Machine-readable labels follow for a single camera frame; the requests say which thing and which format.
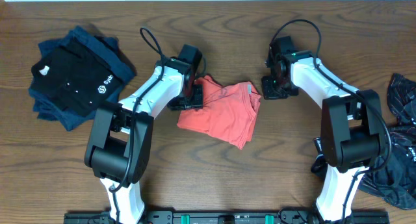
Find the black folded polo shirt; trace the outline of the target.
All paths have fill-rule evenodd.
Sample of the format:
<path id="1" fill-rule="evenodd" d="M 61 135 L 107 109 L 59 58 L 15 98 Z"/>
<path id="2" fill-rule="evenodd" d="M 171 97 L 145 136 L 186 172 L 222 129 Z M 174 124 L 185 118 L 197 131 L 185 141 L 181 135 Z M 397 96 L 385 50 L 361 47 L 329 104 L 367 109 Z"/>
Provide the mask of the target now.
<path id="1" fill-rule="evenodd" d="M 85 117 L 123 84 L 111 67 L 92 50 L 72 39 L 32 67 L 31 89 L 64 110 Z"/>

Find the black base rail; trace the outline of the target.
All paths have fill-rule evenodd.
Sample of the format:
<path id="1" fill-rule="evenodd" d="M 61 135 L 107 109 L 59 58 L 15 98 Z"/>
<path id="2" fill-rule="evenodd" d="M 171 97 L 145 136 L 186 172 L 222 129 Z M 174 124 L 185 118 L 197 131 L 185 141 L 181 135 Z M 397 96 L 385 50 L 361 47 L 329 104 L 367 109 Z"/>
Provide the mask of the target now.
<path id="1" fill-rule="evenodd" d="M 109 212 L 67 213 L 65 224 L 104 224 L 116 223 Z M 316 214 L 307 210 L 283 209 L 278 212 L 172 212 L 170 210 L 149 211 L 144 214 L 140 224 L 303 224 L 325 223 Z M 388 224 L 387 212 L 353 212 L 345 223 Z"/>

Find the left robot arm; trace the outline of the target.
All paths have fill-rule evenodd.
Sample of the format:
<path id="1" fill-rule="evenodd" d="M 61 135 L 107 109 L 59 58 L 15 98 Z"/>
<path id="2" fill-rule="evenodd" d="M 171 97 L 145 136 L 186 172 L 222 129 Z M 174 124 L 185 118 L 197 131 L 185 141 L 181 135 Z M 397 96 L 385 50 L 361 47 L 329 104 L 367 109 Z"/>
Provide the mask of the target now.
<path id="1" fill-rule="evenodd" d="M 104 185 L 115 223 L 138 223 L 145 205 L 139 180 L 150 159 L 153 122 L 170 110 L 203 106 L 202 86 L 195 84 L 202 52 L 185 44 L 177 57 L 162 58 L 152 76 L 133 94 L 97 110 L 84 163 Z"/>

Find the navy folded shirt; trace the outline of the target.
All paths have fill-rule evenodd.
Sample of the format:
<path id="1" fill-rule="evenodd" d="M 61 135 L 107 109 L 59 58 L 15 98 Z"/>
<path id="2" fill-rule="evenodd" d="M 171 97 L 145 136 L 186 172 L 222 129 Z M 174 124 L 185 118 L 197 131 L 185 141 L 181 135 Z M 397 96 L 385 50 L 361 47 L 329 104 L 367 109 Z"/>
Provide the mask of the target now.
<path id="1" fill-rule="evenodd" d="M 81 44 L 95 52 L 96 55 L 101 57 L 110 66 L 110 70 L 122 80 L 122 86 L 104 101 L 112 103 L 118 102 L 120 92 L 134 78 L 135 73 L 121 57 L 117 39 L 92 35 L 82 27 L 77 26 L 76 28 L 70 30 L 69 33 L 63 38 L 46 40 L 39 43 L 38 48 L 40 50 L 41 59 L 50 54 L 50 52 L 52 52 L 55 48 L 61 45 L 67 45 L 72 39 L 78 40 Z M 78 115 L 69 108 L 61 110 L 58 106 L 54 105 L 50 99 L 46 97 L 46 95 L 31 89 L 31 85 L 29 86 L 28 91 L 29 95 L 34 99 L 32 109 L 38 114 L 38 118 L 46 121 L 58 121 L 67 131 L 72 131 L 84 122 L 93 119 L 96 114 L 97 109 L 85 117 Z"/>

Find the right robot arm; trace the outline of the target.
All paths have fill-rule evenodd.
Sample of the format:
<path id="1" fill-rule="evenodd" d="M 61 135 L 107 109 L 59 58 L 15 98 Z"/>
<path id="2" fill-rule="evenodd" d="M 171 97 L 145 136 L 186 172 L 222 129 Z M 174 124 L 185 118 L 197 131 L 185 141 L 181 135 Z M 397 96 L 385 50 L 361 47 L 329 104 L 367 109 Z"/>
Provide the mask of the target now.
<path id="1" fill-rule="evenodd" d="M 303 90 L 321 109 L 316 163 L 326 174 L 308 223 L 353 223 L 358 184 L 388 152 L 378 94 L 343 82 L 311 51 L 297 50 L 289 36 L 272 40 L 265 64 L 270 68 L 261 79 L 265 99 L 286 99 Z"/>

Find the red soccer t-shirt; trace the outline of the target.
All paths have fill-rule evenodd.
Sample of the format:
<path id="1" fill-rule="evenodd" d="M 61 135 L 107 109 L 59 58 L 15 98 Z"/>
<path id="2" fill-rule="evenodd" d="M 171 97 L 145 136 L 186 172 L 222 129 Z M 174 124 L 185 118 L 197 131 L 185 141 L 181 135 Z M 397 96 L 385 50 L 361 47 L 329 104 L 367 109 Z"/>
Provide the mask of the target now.
<path id="1" fill-rule="evenodd" d="M 222 86 L 211 76 L 196 79 L 203 88 L 203 107 L 181 111 L 177 126 L 207 134 L 243 149 L 252 140 L 261 95 L 250 81 Z"/>

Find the black patterned jersey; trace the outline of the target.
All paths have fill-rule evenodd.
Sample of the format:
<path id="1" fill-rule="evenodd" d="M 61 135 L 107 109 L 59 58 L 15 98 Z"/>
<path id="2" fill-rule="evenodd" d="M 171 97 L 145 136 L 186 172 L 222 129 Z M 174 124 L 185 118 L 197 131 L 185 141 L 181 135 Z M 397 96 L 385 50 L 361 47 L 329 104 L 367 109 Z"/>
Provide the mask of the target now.
<path id="1" fill-rule="evenodd" d="M 415 82 L 392 74 L 387 105 L 397 118 L 389 128 L 393 143 L 386 168 L 363 176 L 358 188 L 403 210 L 415 209 Z"/>

